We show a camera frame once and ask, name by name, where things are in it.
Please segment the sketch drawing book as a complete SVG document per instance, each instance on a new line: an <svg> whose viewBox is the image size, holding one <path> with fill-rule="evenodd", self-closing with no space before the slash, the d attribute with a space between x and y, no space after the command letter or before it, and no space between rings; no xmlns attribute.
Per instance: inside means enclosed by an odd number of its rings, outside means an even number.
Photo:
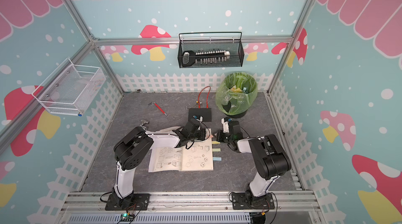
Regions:
<svg viewBox="0 0 402 224"><path fill-rule="evenodd" d="M172 128L158 132L147 131L147 134L154 141L148 172L194 172L214 169L212 136L209 129L206 130L204 140L190 141L182 147L178 146L180 139Z"/></svg>

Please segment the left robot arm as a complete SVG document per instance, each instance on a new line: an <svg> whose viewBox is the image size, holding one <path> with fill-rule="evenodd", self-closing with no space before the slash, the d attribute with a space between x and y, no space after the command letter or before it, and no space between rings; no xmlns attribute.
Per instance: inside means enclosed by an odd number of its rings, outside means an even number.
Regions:
<svg viewBox="0 0 402 224"><path fill-rule="evenodd" d="M134 192L135 169L149 150L189 148L189 143L205 141L211 136L211 130L196 119L191 119L183 127L170 127L155 132L135 127L114 146L117 171L113 194L119 199L125 199Z"/></svg>

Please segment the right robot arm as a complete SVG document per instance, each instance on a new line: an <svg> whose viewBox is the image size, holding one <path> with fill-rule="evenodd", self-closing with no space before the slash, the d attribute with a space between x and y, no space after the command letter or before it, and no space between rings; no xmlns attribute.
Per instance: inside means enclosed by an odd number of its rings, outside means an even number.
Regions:
<svg viewBox="0 0 402 224"><path fill-rule="evenodd" d="M289 156L274 134L245 138L240 123L228 117L222 119L222 125L223 130L215 133L216 141L226 143L237 153L252 154L256 175L248 185L246 195L250 199L265 196L272 184L291 170Z"/></svg>

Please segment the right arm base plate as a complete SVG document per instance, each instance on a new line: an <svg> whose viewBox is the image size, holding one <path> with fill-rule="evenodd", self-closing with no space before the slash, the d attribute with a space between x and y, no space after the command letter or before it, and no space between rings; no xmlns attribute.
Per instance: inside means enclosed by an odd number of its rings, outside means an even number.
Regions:
<svg viewBox="0 0 402 224"><path fill-rule="evenodd" d="M229 200L232 202L234 210L260 209L267 211L275 208L272 193L256 197L250 191L244 193L231 192L229 193Z"/></svg>

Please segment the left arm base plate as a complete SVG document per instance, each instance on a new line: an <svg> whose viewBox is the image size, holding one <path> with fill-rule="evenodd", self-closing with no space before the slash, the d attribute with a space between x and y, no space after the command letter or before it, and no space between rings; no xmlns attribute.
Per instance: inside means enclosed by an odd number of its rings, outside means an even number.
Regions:
<svg viewBox="0 0 402 224"><path fill-rule="evenodd" d="M112 193L106 201L106 211L139 211L147 210L150 203L150 194L131 193L125 198L119 198L116 193Z"/></svg>

